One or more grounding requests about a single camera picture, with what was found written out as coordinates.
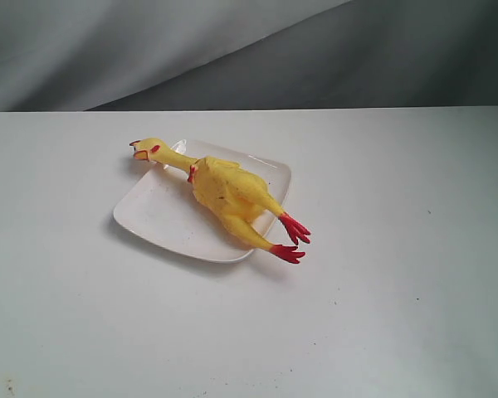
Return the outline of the yellow rubber chicken toy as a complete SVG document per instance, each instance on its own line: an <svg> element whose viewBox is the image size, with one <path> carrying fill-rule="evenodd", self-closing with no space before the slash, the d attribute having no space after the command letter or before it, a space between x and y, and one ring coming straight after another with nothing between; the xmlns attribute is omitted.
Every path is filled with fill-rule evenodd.
<svg viewBox="0 0 498 398"><path fill-rule="evenodd" d="M291 264L298 264L305 256L305 252L298 250L298 244L310 242L309 230L283 209L269 193L265 180L239 163L212 156L191 158L176 153L159 138L140 139L129 145L136 160L161 163L187 173L196 201L243 244ZM281 222L292 245L272 244L255 230L252 223L263 211L269 211Z"/></svg>

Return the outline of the white square plate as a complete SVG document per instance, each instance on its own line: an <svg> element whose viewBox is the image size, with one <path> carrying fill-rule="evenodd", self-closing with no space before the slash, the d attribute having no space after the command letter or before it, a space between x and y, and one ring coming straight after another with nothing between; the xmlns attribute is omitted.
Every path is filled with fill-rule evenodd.
<svg viewBox="0 0 498 398"><path fill-rule="evenodd" d="M285 201L291 169L284 163L196 139L182 139L172 149L193 158L209 155L238 162L262 177L269 193L281 205ZM230 235L206 207L198 204L187 175L174 167L152 166L115 206L113 217L139 238L189 258L230 264L253 253Z"/></svg>

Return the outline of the grey backdrop cloth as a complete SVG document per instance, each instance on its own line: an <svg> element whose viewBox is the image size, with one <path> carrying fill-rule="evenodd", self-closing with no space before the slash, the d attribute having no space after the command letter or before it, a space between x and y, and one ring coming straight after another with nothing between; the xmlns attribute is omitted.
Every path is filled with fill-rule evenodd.
<svg viewBox="0 0 498 398"><path fill-rule="evenodd" d="M0 1L0 111L498 105L498 1Z"/></svg>

